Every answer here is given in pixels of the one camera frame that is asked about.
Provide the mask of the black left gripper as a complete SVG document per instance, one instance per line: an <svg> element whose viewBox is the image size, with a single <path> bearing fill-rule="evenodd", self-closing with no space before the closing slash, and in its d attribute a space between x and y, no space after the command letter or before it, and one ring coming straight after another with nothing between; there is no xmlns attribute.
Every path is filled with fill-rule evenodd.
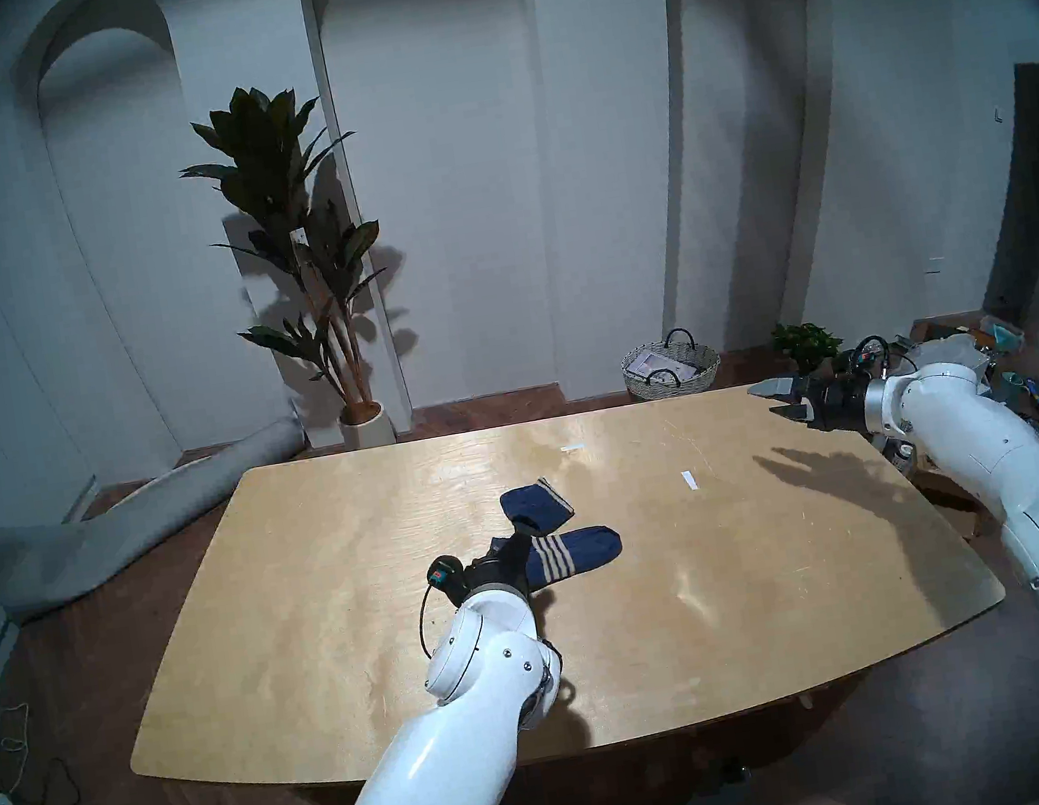
<svg viewBox="0 0 1039 805"><path fill-rule="evenodd" d="M492 543L486 554L475 558L462 571L465 596L470 597L481 588L495 584L516 592L533 590L528 571L533 540L531 534L518 531Z"/></svg>

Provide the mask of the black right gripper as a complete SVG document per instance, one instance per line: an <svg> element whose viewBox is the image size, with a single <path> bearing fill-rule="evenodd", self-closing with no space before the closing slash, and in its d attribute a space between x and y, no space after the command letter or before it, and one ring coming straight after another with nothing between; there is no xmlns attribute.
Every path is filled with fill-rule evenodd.
<svg viewBox="0 0 1039 805"><path fill-rule="evenodd" d="M868 371L855 369L831 377L811 374L803 384L797 374L767 378L750 385L748 394L767 400L801 396L796 403L771 407L771 413L807 423L822 432L863 433L870 432L865 417L869 386Z"/></svg>

